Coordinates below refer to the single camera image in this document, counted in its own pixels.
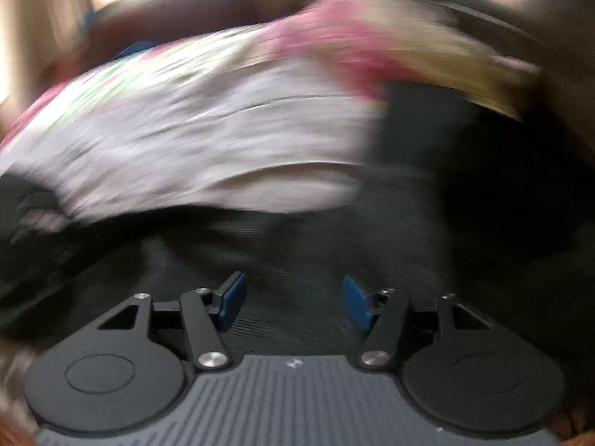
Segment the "dark leather headboard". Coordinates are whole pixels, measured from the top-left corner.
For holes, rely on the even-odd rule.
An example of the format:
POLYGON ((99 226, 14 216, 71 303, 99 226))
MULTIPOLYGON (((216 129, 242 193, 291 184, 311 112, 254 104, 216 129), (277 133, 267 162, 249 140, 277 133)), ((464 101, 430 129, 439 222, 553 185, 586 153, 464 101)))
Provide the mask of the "dark leather headboard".
POLYGON ((538 65, 567 123, 594 141, 594 0, 430 0, 465 31, 538 65))

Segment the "dark grey corduroy pants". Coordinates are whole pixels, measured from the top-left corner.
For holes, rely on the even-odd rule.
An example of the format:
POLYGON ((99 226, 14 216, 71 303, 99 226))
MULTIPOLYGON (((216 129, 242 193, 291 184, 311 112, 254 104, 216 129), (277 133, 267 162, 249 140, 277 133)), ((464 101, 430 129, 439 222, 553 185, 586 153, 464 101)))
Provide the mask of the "dark grey corduroy pants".
POLYGON ((306 213, 177 206, 48 230, 1 195, 1 333, 58 342, 128 296, 172 300, 241 270, 237 353, 328 353, 357 339, 352 276, 427 306, 457 294, 559 361, 594 348, 594 154, 545 85, 513 120, 429 85, 391 84, 344 203, 306 213))

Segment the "cherry print bed sheet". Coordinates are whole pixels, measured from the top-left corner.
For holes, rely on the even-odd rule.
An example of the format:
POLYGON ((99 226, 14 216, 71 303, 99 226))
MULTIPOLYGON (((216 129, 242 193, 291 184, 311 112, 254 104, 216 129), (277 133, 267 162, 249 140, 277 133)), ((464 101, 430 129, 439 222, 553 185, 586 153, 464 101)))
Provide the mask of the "cherry print bed sheet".
POLYGON ((312 56, 268 58, 239 27, 76 78, 1 151, 91 222, 170 206, 298 213, 347 200, 375 107, 312 56))

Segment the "pink floral pillow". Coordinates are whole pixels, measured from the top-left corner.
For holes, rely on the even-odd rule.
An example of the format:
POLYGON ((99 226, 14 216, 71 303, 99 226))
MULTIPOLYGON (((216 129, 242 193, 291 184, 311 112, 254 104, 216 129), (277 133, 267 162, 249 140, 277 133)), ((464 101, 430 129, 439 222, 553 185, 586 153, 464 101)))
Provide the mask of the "pink floral pillow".
POLYGON ((425 0, 318 0, 267 24, 261 43, 271 58, 314 58, 372 101, 385 81, 427 83, 509 117, 541 73, 463 33, 425 0))

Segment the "maroon window bench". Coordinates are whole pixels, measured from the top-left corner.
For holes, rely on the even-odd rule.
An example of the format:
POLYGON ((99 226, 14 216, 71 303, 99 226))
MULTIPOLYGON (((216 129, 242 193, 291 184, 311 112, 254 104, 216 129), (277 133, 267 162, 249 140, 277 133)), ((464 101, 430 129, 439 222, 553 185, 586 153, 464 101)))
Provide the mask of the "maroon window bench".
POLYGON ((265 23, 299 7, 296 0, 119 0, 87 17, 86 54, 93 62, 110 61, 136 42, 162 44, 265 23))

